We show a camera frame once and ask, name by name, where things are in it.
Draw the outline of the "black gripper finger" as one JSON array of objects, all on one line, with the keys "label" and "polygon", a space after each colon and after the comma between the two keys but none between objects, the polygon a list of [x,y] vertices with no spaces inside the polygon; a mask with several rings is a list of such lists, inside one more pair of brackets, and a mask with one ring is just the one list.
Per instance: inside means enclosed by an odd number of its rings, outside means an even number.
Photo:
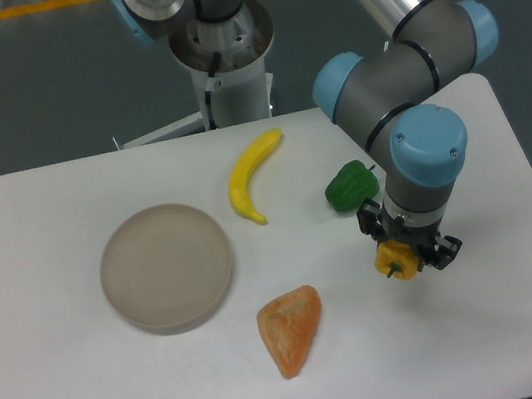
[{"label": "black gripper finger", "polygon": [[371,198],[364,199],[356,211],[358,227],[363,235],[371,237],[376,243],[384,242],[386,232],[381,224],[381,206]]},{"label": "black gripper finger", "polygon": [[437,233],[427,242],[418,244],[415,249],[423,265],[444,270],[455,260],[461,247],[462,241],[459,238]]}]

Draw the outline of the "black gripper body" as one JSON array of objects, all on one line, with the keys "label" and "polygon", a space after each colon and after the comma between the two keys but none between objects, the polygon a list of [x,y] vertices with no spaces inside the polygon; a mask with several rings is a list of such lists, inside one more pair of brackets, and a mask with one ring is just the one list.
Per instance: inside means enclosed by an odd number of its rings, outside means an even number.
[{"label": "black gripper body", "polygon": [[391,218],[385,210],[377,216],[377,222],[381,226],[380,234],[376,238],[378,244],[386,241],[398,241],[408,246],[433,246],[439,235],[439,222],[421,227],[408,225],[404,218]]}]

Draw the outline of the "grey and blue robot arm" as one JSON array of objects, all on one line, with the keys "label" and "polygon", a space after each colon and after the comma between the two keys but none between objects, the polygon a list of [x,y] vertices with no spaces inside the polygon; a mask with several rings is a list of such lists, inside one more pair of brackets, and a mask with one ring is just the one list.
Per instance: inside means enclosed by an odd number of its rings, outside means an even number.
[{"label": "grey and blue robot arm", "polygon": [[[313,85],[314,102],[386,174],[380,202],[358,200],[375,265],[407,280],[444,269],[460,240],[440,225],[466,157],[461,118],[429,98],[498,45],[492,13],[475,1],[358,0],[389,35],[374,59],[335,56]],[[168,38],[188,69],[206,130],[270,116],[264,59],[273,25],[255,0],[111,0],[139,41]]]}]

